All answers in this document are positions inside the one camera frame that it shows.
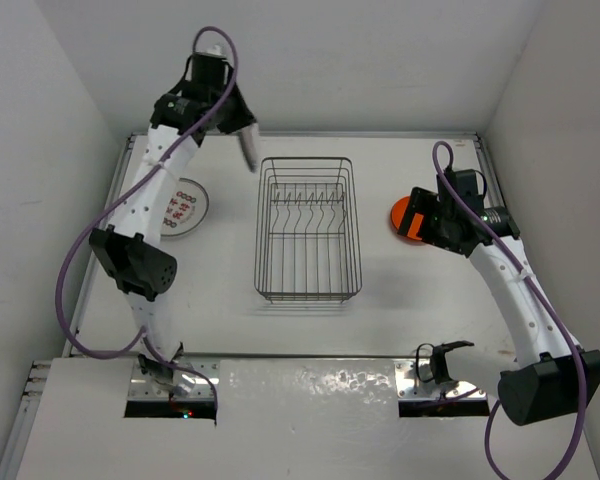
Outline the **orange plate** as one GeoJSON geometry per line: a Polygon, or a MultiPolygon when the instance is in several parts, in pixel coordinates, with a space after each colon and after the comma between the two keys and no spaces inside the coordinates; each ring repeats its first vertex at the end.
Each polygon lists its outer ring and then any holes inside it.
{"type": "Polygon", "coordinates": [[[413,222],[412,222],[411,226],[409,227],[409,230],[407,231],[406,234],[400,234],[398,232],[399,227],[401,226],[403,217],[406,213],[406,209],[408,207],[409,201],[410,201],[410,197],[405,196],[405,197],[401,198],[400,200],[398,200],[393,205],[393,207],[391,208],[390,216],[389,216],[389,222],[390,222],[390,225],[391,225],[394,233],[398,237],[400,237],[403,240],[406,240],[410,243],[421,244],[422,239],[418,235],[418,232],[419,232],[422,222],[424,220],[424,216],[422,214],[416,213],[414,215],[413,222]]]}

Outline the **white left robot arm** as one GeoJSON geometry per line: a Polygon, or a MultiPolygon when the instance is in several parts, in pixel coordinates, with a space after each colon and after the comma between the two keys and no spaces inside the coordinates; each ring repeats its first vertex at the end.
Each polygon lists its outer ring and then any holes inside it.
{"type": "Polygon", "coordinates": [[[236,69],[222,49],[192,53],[181,79],[154,104],[132,186],[121,195],[106,227],[93,229],[89,236],[93,253],[124,294],[145,351],[155,362],[171,362],[181,351],[168,296],[178,263],[160,247],[177,184],[210,131],[237,135],[248,169],[256,171],[256,126],[237,85],[236,69]]]}

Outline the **dark rimmed white plate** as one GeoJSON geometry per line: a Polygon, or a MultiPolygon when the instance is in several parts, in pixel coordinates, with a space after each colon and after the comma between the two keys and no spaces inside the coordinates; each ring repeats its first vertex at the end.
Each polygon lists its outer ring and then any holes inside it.
{"type": "Polygon", "coordinates": [[[254,123],[239,130],[238,141],[248,170],[255,173],[260,163],[258,124],[254,123]]]}

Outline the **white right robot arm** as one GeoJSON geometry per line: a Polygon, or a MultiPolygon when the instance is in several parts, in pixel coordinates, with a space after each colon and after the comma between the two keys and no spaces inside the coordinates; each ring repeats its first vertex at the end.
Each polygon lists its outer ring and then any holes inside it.
{"type": "Polygon", "coordinates": [[[433,347],[423,383],[452,381],[454,374],[497,395],[518,426],[572,414],[579,390],[588,398],[600,385],[600,351],[565,338],[535,291],[519,229],[508,210],[487,207],[486,179],[476,170],[445,171],[435,192],[415,187],[391,209],[396,234],[468,258],[498,306],[514,344],[499,361],[488,360],[469,340],[433,347]]]}

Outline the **white floral plate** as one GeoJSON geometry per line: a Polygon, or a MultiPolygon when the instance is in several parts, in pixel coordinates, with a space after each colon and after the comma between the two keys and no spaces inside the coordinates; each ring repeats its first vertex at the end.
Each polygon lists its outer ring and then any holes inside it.
{"type": "Polygon", "coordinates": [[[191,233],[204,221],[208,210],[206,189],[194,180],[180,178],[163,218],[161,237],[176,238],[191,233]]]}

